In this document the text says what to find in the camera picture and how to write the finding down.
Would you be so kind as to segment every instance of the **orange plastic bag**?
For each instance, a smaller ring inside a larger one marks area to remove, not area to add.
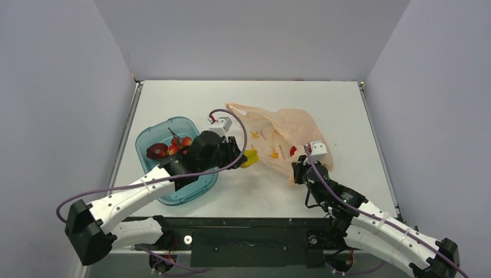
[[[244,122],[248,148],[257,150],[260,161],[289,176],[290,181],[293,180],[291,163],[305,154],[303,146],[310,141],[322,140],[326,145],[328,153],[321,162],[332,170],[334,163],[328,144],[307,111],[284,108],[271,112],[236,103],[226,103],[225,107]]]

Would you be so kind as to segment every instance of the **gray wall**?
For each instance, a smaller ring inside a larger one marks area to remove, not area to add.
[[[107,186],[134,90],[94,3],[68,2],[0,1],[0,277],[71,277],[54,209]]]
[[[138,79],[368,76],[409,0],[94,0]]]
[[[367,79],[402,215],[491,277],[490,1],[412,0]]]

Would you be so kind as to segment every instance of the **tabletop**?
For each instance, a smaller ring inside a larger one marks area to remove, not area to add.
[[[330,177],[365,195],[396,217],[367,111],[356,82],[311,81],[145,81],[115,177],[115,186],[127,185],[144,175],[135,140],[144,129],[175,116],[207,130],[208,113],[225,103],[261,107],[304,109],[316,121],[334,159]],[[235,122],[230,135],[242,146],[243,135]],[[305,207],[307,189],[290,185],[288,178],[262,162],[240,170],[219,173],[217,183],[199,198],[166,206],[155,200],[133,216],[168,217],[323,217],[320,208]]]

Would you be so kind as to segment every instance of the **purple cable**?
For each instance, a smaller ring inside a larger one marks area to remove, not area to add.
[[[329,185],[322,178],[322,175],[319,173],[319,170],[317,169],[317,166],[314,164],[314,160],[312,159],[312,156],[310,155],[309,146],[308,145],[305,145],[304,148],[305,148],[305,154],[307,155],[307,158],[309,159],[309,162],[312,165],[312,169],[314,170],[317,178],[322,182],[323,186],[327,189],[327,191],[329,192],[329,194],[331,194],[332,197],[334,197],[334,199],[336,199],[336,201],[338,201],[339,203],[341,203],[343,206],[347,207],[348,209],[351,209],[351,210],[355,211],[356,213],[363,214],[364,216],[369,217],[371,219],[375,219],[377,221],[381,221],[382,220],[382,218],[380,218],[380,217],[377,217],[375,215],[371,215],[370,213],[367,213],[367,212],[364,212],[362,210],[359,210],[356,207],[353,207],[352,205],[350,205],[348,203],[345,203],[343,200],[341,200],[341,198],[338,197],[334,193],[334,191],[332,191],[332,189],[329,187]],[[385,224],[391,226],[392,228],[398,230],[401,233],[405,233],[406,232],[404,229],[402,229],[401,227],[397,226],[396,224],[394,224],[394,223],[392,223],[390,221],[385,221]],[[440,253],[438,250],[436,250],[435,248],[431,247],[428,243],[426,243],[426,242],[418,239],[417,236],[414,236],[411,233],[408,233],[408,236],[410,238],[416,240],[417,242],[421,243],[423,246],[425,246],[426,248],[428,248],[432,252],[434,252],[436,255],[438,255],[440,258],[442,258],[447,264],[449,264],[451,267],[455,268],[455,270],[458,271],[462,276],[464,276],[464,278],[469,278],[469,276],[467,276],[467,274],[463,270],[461,270],[458,265],[456,265],[454,262],[452,262],[445,255],[443,255],[442,253]]]
[[[75,199],[80,199],[81,197],[84,197],[84,196],[87,196],[87,195],[92,195],[92,194],[96,194],[96,193],[103,193],[103,192],[108,192],[108,191],[133,189],[133,188],[138,188],[138,187],[142,187],[142,186],[149,185],[149,184],[156,184],[156,183],[162,182],[162,181],[168,181],[170,179],[173,180],[173,179],[176,179],[176,178],[189,178],[189,177],[196,177],[196,176],[200,176],[200,175],[215,174],[215,173],[221,172],[223,170],[226,170],[226,169],[234,166],[237,162],[239,162],[240,158],[242,158],[242,156],[244,155],[244,152],[246,151],[246,148],[247,148],[247,131],[246,131],[246,128],[245,128],[244,123],[242,122],[242,120],[237,115],[235,115],[233,112],[230,112],[230,111],[228,111],[226,109],[215,109],[215,110],[213,110],[213,111],[210,112],[210,116],[213,113],[216,113],[216,112],[224,112],[224,113],[227,113],[227,114],[232,115],[239,122],[240,126],[242,127],[242,131],[244,132],[244,146],[242,147],[242,150],[240,151],[240,154],[238,155],[238,157],[234,161],[232,161],[230,164],[228,164],[227,166],[225,166],[223,168],[220,168],[220,169],[205,171],[205,172],[201,172],[201,173],[173,175],[171,177],[158,178],[156,180],[148,181],[146,183],[143,183],[142,182],[140,184],[126,185],[126,186],[113,187],[113,188],[105,188],[105,189],[96,189],[96,190],[91,190],[91,191],[87,191],[87,192],[84,192],[84,193],[80,193],[80,194],[77,194],[77,195],[75,195],[73,197],[70,197],[70,198],[64,200],[63,202],[61,202],[61,204],[58,205],[58,207],[56,208],[56,216],[58,217],[58,219],[61,222],[67,223],[67,220],[65,218],[63,218],[63,216],[61,216],[61,213],[60,213],[60,210],[61,210],[62,206],[64,206],[65,204],[67,204],[67,203],[69,203],[69,202],[71,202],[71,201],[73,201]]]
[[[372,269],[368,269],[368,270],[361,270],[361,271],[356,271],[356,272],[344,272],[344,274],[346,276],[348,275],[364,275],[364,274],[370,274],[370,273],[373,273],[373,272],[376,272],[377,270],[381,269],[384,265],[385,265],[386,261],[382,260],[382,262],[380,262],[380,264]],[[341,271],[338,271],[336,270],[335,268],[332,267],[332,265],[330,265],[328,262],[326,262],[326,264],[331,268],[333,269],[337,274],[343,274],[343,272]]]
[[[193,275],[193,274],[198,274],[198,273],[204,273],[206,270],[200,270],[200,269],[193,269],[193,268],[190,268],[188,266],[185,266],[185,265],[181,265],[181,264],[178,264],[178,263],[175,263],[169,259],[166,259],[164,257],[162,257],[161,255],[157,254],[157,253],[154,253],[150,250],[148,250],[147,248],[143,247],[141,244],[136,244],[135,245],[135,249],[136,250],[141,250],[149,255],[152,255],[158,259],[161,259],[160,262],[157,262],[153,265],[152,269],[155,269],[155,266],[158,265],[159,263],[161,263],[162,261],[168,263],[168,264],[171,264],[171,265],[175,265],[177,266],[178,268],[182,268],[182,269],[186,269],[186,270],[189,270],[191,271],[192,273],[178,273],[178,274],[171,274],[171,273],[162,273],[163,276],[187,276],[187,275]]]

